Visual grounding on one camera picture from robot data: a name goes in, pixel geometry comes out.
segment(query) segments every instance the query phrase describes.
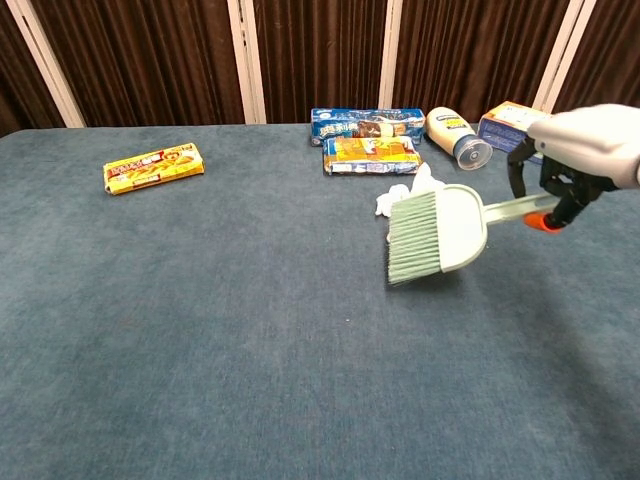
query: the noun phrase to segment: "blue snack box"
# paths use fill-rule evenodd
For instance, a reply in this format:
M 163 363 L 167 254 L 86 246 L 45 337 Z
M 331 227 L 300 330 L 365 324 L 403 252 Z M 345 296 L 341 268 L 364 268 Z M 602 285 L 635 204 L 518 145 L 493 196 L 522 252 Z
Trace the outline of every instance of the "blue snack box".
M 509 153 L 524 140 L 533 122 L 549 116 L 517 103 L 503 102 L 482 116 L 478 136 L 498 150 Z M 529 160 L 540 164 L 542 154 L 536 153 Z
M 311 110 L 311 145 L 320 146 L 327 138 L 410 137 L 414 144 L 424 135 L 424 113 L 419 108 L 349 110 L 314 108 Z

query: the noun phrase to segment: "green bristles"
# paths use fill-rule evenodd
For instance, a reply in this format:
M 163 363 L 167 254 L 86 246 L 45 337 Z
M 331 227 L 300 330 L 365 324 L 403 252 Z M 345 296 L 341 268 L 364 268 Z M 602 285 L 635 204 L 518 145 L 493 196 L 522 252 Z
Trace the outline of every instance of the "green bristles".
M 389 219 L 389 283 L 395 285 L 439 271 L 435 192 L 395 203 Z

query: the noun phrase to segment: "brown curtain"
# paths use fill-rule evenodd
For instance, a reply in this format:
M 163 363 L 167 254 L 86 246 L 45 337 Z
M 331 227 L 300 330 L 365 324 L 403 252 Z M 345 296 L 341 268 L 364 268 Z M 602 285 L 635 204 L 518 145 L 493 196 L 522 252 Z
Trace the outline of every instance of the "brown curtain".
M 0 2 L 0 137 L 64 127 L 58 108 L 6 2 Z
M 88 126 L 242 123 L 226 0 L 32 0 Z
M 637 0 L 596 3 L 554 111 L 599 103 L 640 107 L 640 2 Z
M 569 0 L 404 0 L 395 107 L 531 105 Z
M 387 0 L 254 0 L 269 123 L 378 104 Z

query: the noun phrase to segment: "box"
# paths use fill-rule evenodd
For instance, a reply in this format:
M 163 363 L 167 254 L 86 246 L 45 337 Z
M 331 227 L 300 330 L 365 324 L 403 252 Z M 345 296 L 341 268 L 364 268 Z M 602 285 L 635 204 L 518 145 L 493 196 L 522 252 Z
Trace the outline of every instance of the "box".
M 311 145 L 328 138 L 410 137 L 418 144 L 424 135 L 424 113 L 419 108 L 390 110 L 349 110 L 314 108 L 311 110 Z
M 414 174 L 422 163 L 410 137 L 325 140 L 324 171 L 342 174 Z
M 482 116 L 478 136 L 498 150 L 509 153 L 525 138 L 529 125 L 549 116 L 517 103 L 504 102 Z M 537 153 L 530 160 L 540 163 L 542 154 Z
M 197 175 L 204 170 L 204 160 L 193 143 L 123 158 L 102 167 L 104 189 L 112 195 Z

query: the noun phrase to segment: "mayonnaise bottle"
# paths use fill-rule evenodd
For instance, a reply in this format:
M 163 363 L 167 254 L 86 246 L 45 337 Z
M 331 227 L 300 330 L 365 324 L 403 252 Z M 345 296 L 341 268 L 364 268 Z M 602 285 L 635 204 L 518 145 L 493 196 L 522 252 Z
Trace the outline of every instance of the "mayonnaise bottle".
M 425 128 L 429 138 L 453 155 L 463 170 L 482 167 L 493 154 L 491 145 L 478 137 L 471 125 L 450 108 L 437 107 L 431 110 Z

